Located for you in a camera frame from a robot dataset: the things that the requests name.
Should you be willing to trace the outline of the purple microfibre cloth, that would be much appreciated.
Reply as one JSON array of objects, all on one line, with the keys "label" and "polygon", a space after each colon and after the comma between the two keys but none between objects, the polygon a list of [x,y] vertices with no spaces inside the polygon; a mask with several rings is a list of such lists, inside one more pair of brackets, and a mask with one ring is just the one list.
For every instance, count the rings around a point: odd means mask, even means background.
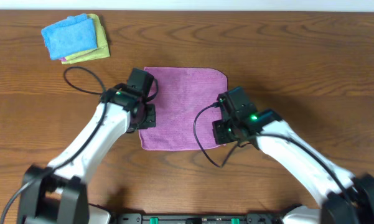
[{"label": "purple microfibre cloth", "polygon": [[215,143],[212,123],[222,118],[219,108],[210,108],[198,118],[205,107],[216,102],[227,91],[227,77],[213,68],[146,67],[158,80],[159,93],[152,100],[156,106],[156,127],[139,131],[141,146],[147,151],[199,150],[197,133],[204,149]]}]

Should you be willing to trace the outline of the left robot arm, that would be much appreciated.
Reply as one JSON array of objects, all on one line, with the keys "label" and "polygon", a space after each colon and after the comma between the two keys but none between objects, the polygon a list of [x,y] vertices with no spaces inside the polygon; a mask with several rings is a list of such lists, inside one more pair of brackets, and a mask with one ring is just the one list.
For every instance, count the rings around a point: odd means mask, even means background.
[{"label": "left robot arm", "polygon": [[73,142],[47,167],[25,172],[18,223],[113,223],[111,212],[88,202],[87,185],[112,145],[124,134],[156,125],[150,73],[133,69],[128,81],[100,93],[96,111]]}]

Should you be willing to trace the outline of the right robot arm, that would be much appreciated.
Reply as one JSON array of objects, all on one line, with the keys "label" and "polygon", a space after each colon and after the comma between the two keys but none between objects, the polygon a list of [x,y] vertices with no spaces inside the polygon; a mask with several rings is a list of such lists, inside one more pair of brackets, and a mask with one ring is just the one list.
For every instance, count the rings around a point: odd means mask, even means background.
[{"label": "right robot arm", "polygon": [[213,122],[217,144],[249,142],[288,170],[312,195],[317,209],[298,206],[281,223],[374,223],[374,177],[356,177],[300,138],[274,110],[258,111],[241,87],[221,93]]}]

